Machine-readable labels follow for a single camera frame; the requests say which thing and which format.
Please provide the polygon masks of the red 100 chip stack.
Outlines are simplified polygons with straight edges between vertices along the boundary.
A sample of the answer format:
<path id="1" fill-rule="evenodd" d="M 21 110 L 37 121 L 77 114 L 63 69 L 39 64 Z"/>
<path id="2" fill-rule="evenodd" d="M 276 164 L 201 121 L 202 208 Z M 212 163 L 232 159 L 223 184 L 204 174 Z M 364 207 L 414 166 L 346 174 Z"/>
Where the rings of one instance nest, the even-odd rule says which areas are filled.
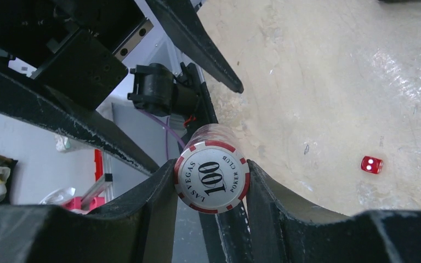
<path id="1" fill-rule="evenodd" d="M 179 198 L 198 212 L 236 208 L 249 189 L 250 171 L 234 132 L 216 123 L 198 128 L 174 166 L 173 182 Z"/>

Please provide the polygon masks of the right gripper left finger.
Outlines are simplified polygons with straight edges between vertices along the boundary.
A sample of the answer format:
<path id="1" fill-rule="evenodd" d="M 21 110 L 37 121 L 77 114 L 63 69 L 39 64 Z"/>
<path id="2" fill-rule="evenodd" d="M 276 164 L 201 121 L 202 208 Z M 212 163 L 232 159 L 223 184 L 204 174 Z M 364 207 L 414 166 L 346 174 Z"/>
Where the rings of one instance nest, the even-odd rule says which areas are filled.
<path id="1" fill-rule="evenodd" d="M 0 262 L 171 262 L 174 165 L 86 215 L 57 205 L 0 205 Z"/>

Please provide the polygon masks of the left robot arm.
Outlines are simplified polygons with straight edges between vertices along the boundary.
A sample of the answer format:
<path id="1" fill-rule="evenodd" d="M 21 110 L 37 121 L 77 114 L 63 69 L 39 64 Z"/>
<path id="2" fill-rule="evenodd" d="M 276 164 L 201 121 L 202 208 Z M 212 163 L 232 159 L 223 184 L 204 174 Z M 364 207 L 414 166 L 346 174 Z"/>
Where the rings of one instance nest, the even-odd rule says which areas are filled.
<path id="1" fill-rule="evenodd" d="M 147 1 L 172 43 L 191 59 L 176 77 L 127 55 L 153 24 L 135 1 L 0 1 L 0 114 L 103 150 L 150 175 L 158 164 L 97 107 L 128 76 L 127 101 L 157 116 L 215 118 L 196 68 L 235 93 L 243 84 L 206 33 L 191 1 Z"/>

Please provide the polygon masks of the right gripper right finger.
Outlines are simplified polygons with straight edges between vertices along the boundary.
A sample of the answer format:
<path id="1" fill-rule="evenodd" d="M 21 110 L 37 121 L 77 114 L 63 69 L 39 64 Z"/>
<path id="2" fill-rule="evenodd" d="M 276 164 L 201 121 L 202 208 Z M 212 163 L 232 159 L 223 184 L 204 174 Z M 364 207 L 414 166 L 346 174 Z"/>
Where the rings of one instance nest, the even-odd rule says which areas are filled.
<path id="1" fill-rule="evenodd" d="M 421 262 L 421 210 L 323 208 L 254 161 L 247 207 L 256 262 Z"/>

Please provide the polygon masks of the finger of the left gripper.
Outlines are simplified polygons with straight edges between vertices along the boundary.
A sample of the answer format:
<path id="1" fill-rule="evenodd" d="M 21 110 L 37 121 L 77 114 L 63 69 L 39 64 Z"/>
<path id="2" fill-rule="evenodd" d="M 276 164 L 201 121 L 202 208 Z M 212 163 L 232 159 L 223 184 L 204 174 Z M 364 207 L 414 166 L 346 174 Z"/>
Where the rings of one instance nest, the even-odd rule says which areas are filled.
<path id="1" fill-rule="evenodd" d="M 146 2 L 174 45 L 217 81 L 235 93 L 244 87 L 205 31 L 191 1 Z"/>

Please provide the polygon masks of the lone red die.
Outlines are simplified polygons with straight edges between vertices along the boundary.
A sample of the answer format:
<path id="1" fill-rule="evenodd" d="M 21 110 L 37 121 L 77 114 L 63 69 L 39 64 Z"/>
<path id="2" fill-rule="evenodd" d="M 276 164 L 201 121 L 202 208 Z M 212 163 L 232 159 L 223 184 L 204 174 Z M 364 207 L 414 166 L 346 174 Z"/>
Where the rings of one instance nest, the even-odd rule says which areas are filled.
<path id="1" fill-rule="evenodd" d="M 364 156 L 360 168 L 368 173 L 379 174 L 383 167 L 383 160 L 371 156 Z"/>

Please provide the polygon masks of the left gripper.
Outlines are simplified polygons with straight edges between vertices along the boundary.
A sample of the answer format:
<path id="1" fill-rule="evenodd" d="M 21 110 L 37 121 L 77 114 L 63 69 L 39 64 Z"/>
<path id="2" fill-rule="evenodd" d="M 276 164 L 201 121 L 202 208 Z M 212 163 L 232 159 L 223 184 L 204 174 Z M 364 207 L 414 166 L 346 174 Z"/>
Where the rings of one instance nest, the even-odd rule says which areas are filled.
<path id="1" fill-rule="evenodd" d="M 158 164 L 94 110 L 125 78 L 122 61 L 152 29 L 134 1 L 0 1 L 0 114 L 153 174 Z M 6 67 L 15 59 L 33 67 L 31 79 Z"/>

